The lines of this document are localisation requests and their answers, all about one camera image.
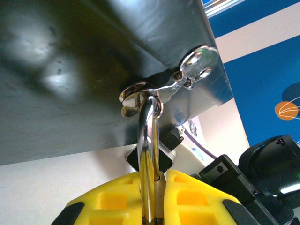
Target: metal rod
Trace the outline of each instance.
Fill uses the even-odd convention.
[[[157,121],[155,121],[157,120],[155,118],[157,104],[154,96],[144,100],[138,124],[137,155],[140,168],[142,210],[147,225],[155,223],[154,168],[156,168],[156,163],[154,162],[158,156],[154,156],[154,146],[156,146],[156,141],[158,142]]]
[[[154,181],[159,180],[159,132],[158,132],[158,119],[154,118],[153,126],[153,166],[154,166]]]

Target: dark gray panel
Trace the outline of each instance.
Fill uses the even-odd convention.
[[[195,0],[0,3],[0,165],[136,142],[121,91],[215,45]],[[232,98],[221,60],[165,105],[161,132]]]

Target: screw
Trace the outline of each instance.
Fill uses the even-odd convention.
[[[183,86],[191,88],[193,86],[193,81],[191,79],[187,79],[187,82]]]
[[[223,167],[221,167],[220,165],[217,167],[217,171],[219,172],[219,173],[221,173],[221,172],[223,172],[224,171],[224,169],[223,169]]]
[[[173,79],[174,79],[175,81],[181,81],[182,78],[183,78],[183,75],[182,75],[182,73],[181,73],[180,71],[177,71],[177,72],[175,72],[175,73],[173,74]]]

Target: orange circle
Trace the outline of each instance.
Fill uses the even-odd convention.
[[[276,115],[282,120],[292,120],[298,115],[298,108],[291,102],[280,102],[275,106]]]

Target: blue wall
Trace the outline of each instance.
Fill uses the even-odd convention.
[[[210,18],[210,24],[217,38],[297,2],[246,0]],[[300,113],[286,121],[275,107],[300,96],[300,36],[230,61],[225,69],[250,145],[286,134],[299,141]],[[293,104],[300,108],[300,98]]]
[[[210,18],[210,25],[217,38],[297,2],[299,0],[245,0]]]
[[[300,85],[283,96],[300,83],[300,36],[228,62],[225,69],[250,145],[276,135],[299,140],[300,120],[280,119],[275,106],[300,96]]]

